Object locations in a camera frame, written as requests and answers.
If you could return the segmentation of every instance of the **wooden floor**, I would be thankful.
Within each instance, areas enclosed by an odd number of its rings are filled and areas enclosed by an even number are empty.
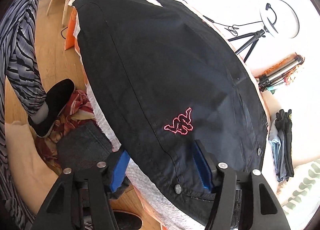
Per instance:
[[[49,16],[46,16],[49,2],[40,0],[36,20],[36,57],[44,89],[48,91],[57,82],[70,78],[77,89],[85,90],[80,58],[74,48],[64,50],[64,39],[60,33],[64,0],[55,0]],[[5,121],[27,123],[27,115],[8,81],[5,87]],[[143,220],[142,230],[160,230],[160,224],[143,210],[132,187],[118,200],[112,201],[111,205],[114,210],[126,210],[139,215]]]

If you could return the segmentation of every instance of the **black shoe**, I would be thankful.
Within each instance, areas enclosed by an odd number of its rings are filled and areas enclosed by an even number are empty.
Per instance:
[[[58,82],[47,92],[47,97],[45,99],[49,109],[47,118],[43,122],[35,124],[31,117],[28,116],[28,122],[36,131],[38,137],[45,138],[49,136],[53,128],[54,121],[63,111],[75,89],[76,86],[70,79]]]
[[[131,212],[114,210],[113,211],[119,230],[139,230],[142,227],[141,218]]]

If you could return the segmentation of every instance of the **metal bolt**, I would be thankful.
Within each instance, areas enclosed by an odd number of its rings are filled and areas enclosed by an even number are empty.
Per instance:
[[[65,168],[64,170],[63,170],[63,173],[64,174],[70,174],[72,172],[72,169],[70,169],[69,167],[67,167],[67,168]]]
[[[258,170],[258,169],[254,169],[254,170],[252,171],[252,174],[254,174],[254,175],[256,175],[256,176],[260,176],[260,175],[261,175],[261,171]]]
[[[105,167],[107,164],[104,161],[100,161],[97,163],[97,167],[102,168]]]
[[[177,193],[177,194],[181,194],[182,193],[182,187],[180,184],[176,184],[174,186],[174,191]]]
[[[226,169],[226,168],[228,168],[228,164],[227,164],[227,163],[224,163],[224,162],[220,162],[220,163],[218,164],[218,167],[219,167],[219,168],[222,168],[222,169]]]

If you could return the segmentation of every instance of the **striped pants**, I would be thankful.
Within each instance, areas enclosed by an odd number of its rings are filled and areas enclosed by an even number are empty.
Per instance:
[[[34,47],[38,4],[39,0],[14,0],[0,22],[0,202],[23,230],[31,228],[34,215],[19,197],[8,167],[4,134],[4,86],[7,77],[30,116],[37,112],[45,100]]]

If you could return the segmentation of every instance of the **pink embroidered logo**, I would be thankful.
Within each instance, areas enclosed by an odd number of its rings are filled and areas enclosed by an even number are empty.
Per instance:
[[[188,131],[193,130],[193,126],[191,125],[191,114],[192,109],[189,107],[186,110],[186,115],[179,114],[178,117],[174,118],[172,121],[172,126],[169,124],[164,126],[165,130],[172,131],[173,133],[180,133],[182,135],[186,135]]]

